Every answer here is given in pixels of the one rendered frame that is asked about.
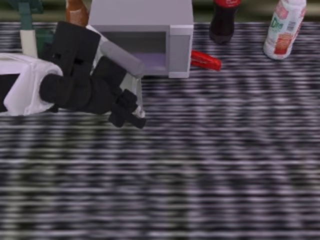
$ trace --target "soda bottle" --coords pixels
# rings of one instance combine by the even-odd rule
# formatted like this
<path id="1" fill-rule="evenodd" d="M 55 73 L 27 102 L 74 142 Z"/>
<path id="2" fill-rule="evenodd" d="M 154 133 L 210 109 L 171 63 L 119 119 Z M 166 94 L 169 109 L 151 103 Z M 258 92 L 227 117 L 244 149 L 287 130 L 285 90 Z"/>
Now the soda bottle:
<path id="1" fill-rule="evenodd" d="M 306 6 L 306 0 L 278 2 L 263 46 L 265 55 L 274 60 L 283 60 L 291 54 L 306 14 Z"/>
<path id="2" fill-rule="evenodd" d="M 65 18 L 68 23 L 86 27 L 89 13 L 82 0 L 66 0 Z"/>
<path id="3" fill-rule="evenodd" d="M 235 16 L 240 4 L 241 0 L 213 0 L 214 16 L 209 36 L 217 44 L 230 42 L 234 35 Z"/>

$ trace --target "table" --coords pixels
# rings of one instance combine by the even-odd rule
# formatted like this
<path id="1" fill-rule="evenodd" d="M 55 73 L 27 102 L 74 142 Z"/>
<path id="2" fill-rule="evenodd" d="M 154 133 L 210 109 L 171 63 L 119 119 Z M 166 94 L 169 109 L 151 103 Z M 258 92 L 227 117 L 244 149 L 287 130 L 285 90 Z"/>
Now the table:
<path id="1" fill-rule="evenodd" d="M 197 24 L 193 48 L 222 71 L 144 79 L 144 130 L 2 117 L 0 238 L 318 240 L 320 23 L 303 24 L 283 62 L 262 53 L 267 27 L 239 23 L 216 46 Z M 0 23 L 0 52 L 21 51 L 18 30 Z"/>

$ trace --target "dark striped fabric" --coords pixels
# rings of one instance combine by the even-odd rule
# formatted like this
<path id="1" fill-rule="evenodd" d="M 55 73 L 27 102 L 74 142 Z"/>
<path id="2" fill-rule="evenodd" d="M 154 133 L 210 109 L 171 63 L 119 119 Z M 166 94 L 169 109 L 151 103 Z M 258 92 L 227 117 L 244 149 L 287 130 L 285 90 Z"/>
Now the dark striped fabric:
<path id="1" fill-rule="evenodd" d="M 18 29 L 0 23 L 0 52 L 21 51 Z M 2 117 L 0 239 L 319 240 L 320 23 L 282 62 L 262 52 L 267 29 L 237 24 L 216 46 L 196 25 L 193 48 L 222 70 L 144 79 L 144 130 Z"/>

